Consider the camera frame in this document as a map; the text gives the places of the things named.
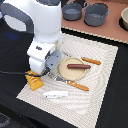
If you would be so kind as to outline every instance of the gray pot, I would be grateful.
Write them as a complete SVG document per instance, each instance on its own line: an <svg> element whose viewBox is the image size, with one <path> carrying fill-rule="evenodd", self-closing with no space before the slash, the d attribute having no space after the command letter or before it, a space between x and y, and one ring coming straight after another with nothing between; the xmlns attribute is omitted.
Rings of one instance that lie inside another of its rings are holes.
<svg viewBox="0 0 128 128"><path fill-rule="evenodd" d="M85 7L85 17L84 22L90 26L100 26L105 22L106 16L110 13L108 12L108 8L100 5L100 4L93 4L89 3L88 7Z"/></svg>
<svg viewBox="0 0 128 128"><path fill-rule="evenodd" d="M62 7L63 18L69 21L75 21L82 16L82 6L72 1Z"/></svg>

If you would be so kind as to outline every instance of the mat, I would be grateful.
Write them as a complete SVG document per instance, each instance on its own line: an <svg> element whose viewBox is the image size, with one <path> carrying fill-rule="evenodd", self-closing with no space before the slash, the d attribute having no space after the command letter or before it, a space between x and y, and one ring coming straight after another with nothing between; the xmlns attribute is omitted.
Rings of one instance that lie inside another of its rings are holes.
<svg viewBox="0 0 128 128"><path fill-rule="evenodd" d="M27 83L17 98L78 128L95 128L118 48L63 33L63 41L58 49L74 57L84 56L101 61L101 65L85 62L91 65L91 69L83 79L75 81L87 86L89 91L82 91L66 83L51 80L46 75L41 77L43 87L32 91ZM56 75L59 75L58 65L51 71ZM58 99L43 97L44 92L55 90L68 91L69 96Z"/></svg>

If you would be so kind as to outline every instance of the table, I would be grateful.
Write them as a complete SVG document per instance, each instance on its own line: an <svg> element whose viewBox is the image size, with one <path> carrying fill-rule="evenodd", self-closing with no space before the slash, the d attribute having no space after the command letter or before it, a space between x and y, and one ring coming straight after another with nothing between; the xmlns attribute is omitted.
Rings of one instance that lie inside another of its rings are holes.
<svg viewBox="0 0 128 128"><path fill-rule="evenodd" d="M96 128L127 128L128 45L64 28L62 32L118 47L118 53L110 75ZM0 20L0 71L25 72L30 70L26 51L32 39L33 34L16 32L10 29L3 20ZM16 96L26 82L24 75L0 73L0 110L2 110L2 106L5 106L11 111L35 119L50 128L76 128L49 113L16 99Z"/></svg>

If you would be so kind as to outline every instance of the toy knife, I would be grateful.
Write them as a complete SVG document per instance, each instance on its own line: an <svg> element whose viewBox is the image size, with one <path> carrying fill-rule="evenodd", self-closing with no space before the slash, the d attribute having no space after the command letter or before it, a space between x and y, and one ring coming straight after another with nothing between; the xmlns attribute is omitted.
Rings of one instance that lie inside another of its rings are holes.
<svg viewBox="0 0 128 128"><path fill-rule="evenodd" d="M77 83L75 83L75 82L73 82L73 81L70 81L70 80L64 80L64 79L62 79L60 76L56 76L56 75L54 75L54 74L51 73L51 72L48 73L48 77L51 78L51 79L53 79L53 80L55 80L55 81L62 81L62 82L64 82L64 83L66 83L66 84L69 84L69 85L71 85L71 86L74 86L74 87L76 87L76 88L79 88L79 89L81 89L81 90L83 90L83 91L89 91L89 88L88 88L88 87L83 86L83 85L81 85L81 84L77 84Z"/></svg>

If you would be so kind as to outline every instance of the plate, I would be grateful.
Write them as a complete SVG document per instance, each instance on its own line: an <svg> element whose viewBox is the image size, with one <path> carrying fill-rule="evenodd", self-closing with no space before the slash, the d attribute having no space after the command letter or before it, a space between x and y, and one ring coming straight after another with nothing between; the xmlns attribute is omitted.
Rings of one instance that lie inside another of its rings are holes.
<svg viewBox="0 0 128 128"><path fill-rule="evenodd" d="M82 79L85 76L87 69L69 69L67 67L68 64L85 63L83 62L83 60L74 57L64 59L59 65L59 73L64 79L75 81Z"/></svg>

